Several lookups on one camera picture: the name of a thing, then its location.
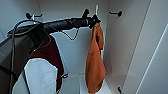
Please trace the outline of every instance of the cabinet door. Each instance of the cabinet door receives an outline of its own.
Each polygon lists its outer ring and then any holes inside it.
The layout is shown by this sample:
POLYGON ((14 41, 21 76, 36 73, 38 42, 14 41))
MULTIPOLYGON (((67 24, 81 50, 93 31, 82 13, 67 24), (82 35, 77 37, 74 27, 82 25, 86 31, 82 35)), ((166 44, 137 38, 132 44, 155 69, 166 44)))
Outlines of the cabinet door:
POLYGON ((149 9, 123 87, 124 94, 136 94, 138 87, 140 88, 141 80, 152 60, 156 47, 168 22, 167 3, 167 0, 150 1, 149 9))
POLYGON ((155 49, 137 94, 168 94, 168 25, 155 49))
POLYGON ((109 14, 106 32, 103 60, 106 81, 113 94, 119 94, 117 88, 124 85, 149 1, 110 0, 110 12, 123 12, 121 17, 109 14))

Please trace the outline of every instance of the hook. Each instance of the hook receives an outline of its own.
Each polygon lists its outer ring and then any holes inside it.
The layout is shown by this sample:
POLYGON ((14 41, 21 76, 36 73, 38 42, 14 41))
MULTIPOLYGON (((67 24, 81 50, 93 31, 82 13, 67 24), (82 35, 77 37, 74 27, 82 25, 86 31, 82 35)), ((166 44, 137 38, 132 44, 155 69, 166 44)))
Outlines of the hook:
POLYGON ((30 15, 30 13, 26 13, 27 19, 31 19, 31 17, 41 17, 41 16, 43 16, 43 14, 41 14, 39 16, 35 16, 35 15, 30 15))
POLYGON ((118 14, 118 16, 120 17, 122 15, 122 11, 119 11, 118 13, 112 13, 112 12, 109 12, 110 14, 118 14))

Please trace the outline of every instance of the white cabinet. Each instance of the white cabinet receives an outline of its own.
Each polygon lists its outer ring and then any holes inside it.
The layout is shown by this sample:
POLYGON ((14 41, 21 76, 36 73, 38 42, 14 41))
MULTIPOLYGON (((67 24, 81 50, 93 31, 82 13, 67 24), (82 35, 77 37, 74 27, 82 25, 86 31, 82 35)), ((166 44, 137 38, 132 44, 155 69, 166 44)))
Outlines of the white cabinet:
POLYGON ((123 15, 108 15, 104 64, 106 81, 113 94, 123 87, 134 50, 141 33, 150 0, 110 0, 110 12, 122 11, 123 15))

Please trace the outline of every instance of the wire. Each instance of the wire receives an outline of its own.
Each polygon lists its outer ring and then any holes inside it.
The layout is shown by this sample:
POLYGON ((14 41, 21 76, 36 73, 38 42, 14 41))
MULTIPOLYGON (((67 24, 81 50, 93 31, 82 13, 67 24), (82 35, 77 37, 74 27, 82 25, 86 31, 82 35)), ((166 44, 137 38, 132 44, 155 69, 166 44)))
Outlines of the wire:
POLYGON ((47 34, 47 36, 48 36, 48 38, 49 38, 49 42, 48 42, 45 46, 39 47, 38 49, 45 48, 45 47, 47 47, 47 46, 51 43, 51 38, 50 38, 49 34, 48 34, 44 29, 42 29, 42 28, 40 28, 40 29, 41 29, 42 31, 44 31, 44 32, 47 34))
POLYGON ((79 28, 77 28, 77 31, 76 31, 76 34, 75 34, 75 37, 74 38, 71 38, 67 33, 63 32, 62 30, 60 32, 62 32, 63 34, 65 34, 70 40, 75 40, 77 35, 78 35, 78 31, 79 31, 79 28))

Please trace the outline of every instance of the white wall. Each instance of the white wall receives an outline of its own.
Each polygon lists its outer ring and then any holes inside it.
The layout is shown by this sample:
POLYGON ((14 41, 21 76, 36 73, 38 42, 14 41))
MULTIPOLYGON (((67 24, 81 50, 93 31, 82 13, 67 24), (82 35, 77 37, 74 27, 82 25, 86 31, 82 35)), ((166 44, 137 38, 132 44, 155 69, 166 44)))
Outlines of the white wall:
MULTIPOLYGON (((26 12, 39 15, 38 0, 0 0, 0 42, 7 38, 7 32, 13 29, 17 22, 27 19, 26 12)), ((22 76, 15 84, 13 94, 28 94, 22 76)))
POLYGON ((168 22, 167 3, 168 3, 167 0, 151 0, 150 2, 150 6, 145 18, 145 22, 135 49, 134 56, 131 61, 130 69, 129 69, 125 84, 124 84, 123 91, 125 94, 135 94, 137 92, 140 82, 151 61, 154 51, 158 45, 161 35, 168 22))
POLYGON ((109 14, 106 32, 103 61, 107 71, 106 81, 113 94, 119 94, 117 88, 124 85, 149 1, 110 0, 110 12, 123 12, 121 17, 109 14))

